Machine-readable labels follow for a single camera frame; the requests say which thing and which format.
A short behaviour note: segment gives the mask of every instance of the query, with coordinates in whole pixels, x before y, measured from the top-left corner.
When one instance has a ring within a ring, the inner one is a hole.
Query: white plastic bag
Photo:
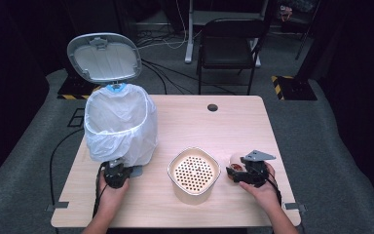
[[[144,89],[131,84],[91,94],[85,109],[85,135],[94,161],[146,165],[157,139],[157,109]]]

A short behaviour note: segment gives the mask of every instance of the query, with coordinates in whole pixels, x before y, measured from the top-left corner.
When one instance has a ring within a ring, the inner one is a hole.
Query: forearm
[[[88,224],[87,228],[83,231],[83,234],[105,234],[111,221],[111,218],[105,217],[101,214],[96,214],[90,224]]]
[[[293,234],[298,233],[297,229],[291,223],[290,219],[284,213],[281,206],[277,205],[265,210],[269,220],[272,222],[275,234]]]

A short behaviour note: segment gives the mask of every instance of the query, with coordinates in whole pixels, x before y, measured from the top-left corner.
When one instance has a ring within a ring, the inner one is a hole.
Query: yellow black tape
[[[273,85],[275,86],[276,95],[279,99],[284,99],[283,92],[281,90],[281,86],[279,85],[279,77],[293,79],[292,76],[272,76]]]
[[[99,90],[101,87],[100,86],[96,86],[94,89],[93,89],[93,92]],[[90,97],[90,95],[58,95],[57,98],[59,99],[88,99]]]

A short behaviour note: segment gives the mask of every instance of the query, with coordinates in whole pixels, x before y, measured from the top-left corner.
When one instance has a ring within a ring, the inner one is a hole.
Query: table hole
[[[218,106],[216,104],[210,104],[207,106],[207,109],[211,112],[217,111]]]

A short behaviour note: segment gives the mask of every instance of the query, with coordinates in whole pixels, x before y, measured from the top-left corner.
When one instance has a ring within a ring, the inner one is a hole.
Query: gray carpet
[[[262,66],[256,70],[251,94],[264,99],[297,202],[302,214],[301,233],[374,233],[374,190],[356,167],[338,137],[332,110],[318,83],[310,84],[317,101],[279,100],[271,76],[295,75],[309,47],[295,60],[300,41],[294,35],[270,34],[260,54]],[[167,45],[140,49],[141,57],[196,78],[197,47],[193,63],[185,64],[185,44],[178,49]],[[197,81],[163,69],[184,94],[196,94]],[[78,128],[68,128],[76,108],[85,100],[57,99],[67,74],[48,75],[50,92],[17,146],[0,169],[0,233],[55,233],[51,226],[50,158],[57,144]],[[164,94],[159,77],[146,66],[131,81],[149,94]],[[182,95],[166,80],[167,93]],[[208,91],[220,91],[210,87]],[[67,138],[53,161],[55,198],[60,195],[74,160],[83,131]],[[79,233],[82,229],[59,229],[59,233]],[[271,233],[271,228],[248,228],[248,233]]]

